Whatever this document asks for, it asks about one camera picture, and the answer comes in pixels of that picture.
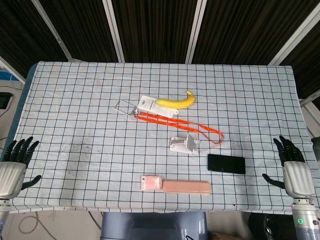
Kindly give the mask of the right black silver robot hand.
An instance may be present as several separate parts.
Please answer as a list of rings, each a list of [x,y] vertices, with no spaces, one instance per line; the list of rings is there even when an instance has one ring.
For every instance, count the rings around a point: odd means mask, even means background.
[[[264,180],[296,199],[310,198],[315,192],[311,169],[305,161],[302,152],[289,140],[283,136],[274,138],[278,149],[278,155],[283,171],[283,181],[274,180],[266,173],[262,174]]]

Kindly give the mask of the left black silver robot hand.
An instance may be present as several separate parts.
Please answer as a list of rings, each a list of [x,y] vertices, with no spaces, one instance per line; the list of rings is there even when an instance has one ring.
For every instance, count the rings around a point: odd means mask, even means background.
[[[0,162],[0,199],[10,200],[20,191],[37,184],[42,176],[37,175],[25,182],[25,174],[39,141],[32,142],[33,137],[12,141],[6,148]]]

